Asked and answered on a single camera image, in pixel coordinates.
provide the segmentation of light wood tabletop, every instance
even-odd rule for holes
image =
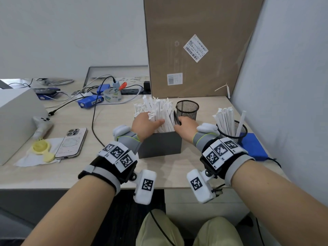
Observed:
[[[75,90],[76,84],[67,86],[68,91]],[[218,108],[230,107],[232,104],[227,97],[193,97],[193,98],[171,98],[174,106],[177,101],[189,99],[199,104],[197,122],[215,124],[213,114]],[[131,126],[133,122],[134,103],[141,103],[142,96],[139,95],[131,102],[120,105],[99,105],[96,107],[94,131],[99,139],[107,144],[113,140],[113,129],[121,124]],[[45,107],[58,104],[56,101],[44,101]],[[28,140],[21,149],[3,166],[0,166],[0,189],[69,189],[77,182],[77,175],[81,170],[91,163],[102,149],[91,131],[92,109],[80,108],[76,102],[72,102],[59,109],[51,120],[54,127],[46,138],[64,137],[66,132],[72,128],[88,128],[88,134],[80,155],[76,158],[62,160],[60,163],[38,165],[34,167],[17,167],[14,163],[23,157],[31,146],[32,140]],[[235,119],[240,115],[235,110]],[[182,141],[181,154],[145,158],[138,160],[136,171],[149,169],[157,173],[155,188],[189,188],[186,174],[192,169],[203,170],[204,166],[199,161],[201,153],[191,144]],[[264,165],[285,177],[283,171],[273,162],[264,162]],[[211,180],[212,186],[223,184],[222,179]],[[131,182],[124,183],[122,188],[134,188]]]

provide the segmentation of phone case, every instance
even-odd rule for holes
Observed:
[[[60,144],[55,157],[58,159],[67,159],[78,156],[82,149],[87,131],[87,128],[70,129]]]

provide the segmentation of roll of tape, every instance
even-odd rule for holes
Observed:
[[[104,90],[104,99],[109,103],[115,103],[122,99],[121,91],[117,88],[109,88]]]

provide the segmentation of person's left hand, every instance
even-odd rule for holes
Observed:
[[[148,112],[142,112],[134,119],[131,131],[136,133],[139,140],[143,142],[147,137],[154,133],[155,129],[162,126],[164,122],[164,119],[155,122],[150,121],[148,119]]]

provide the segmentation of yellow toy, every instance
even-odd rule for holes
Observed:
[[[31,147],[31,151],[35,154],[43,154],[43,161],[44,162],[51,162],[55,159],[55,155],[50,153],[51,144],[50,142],[41,139],[33,143]]]

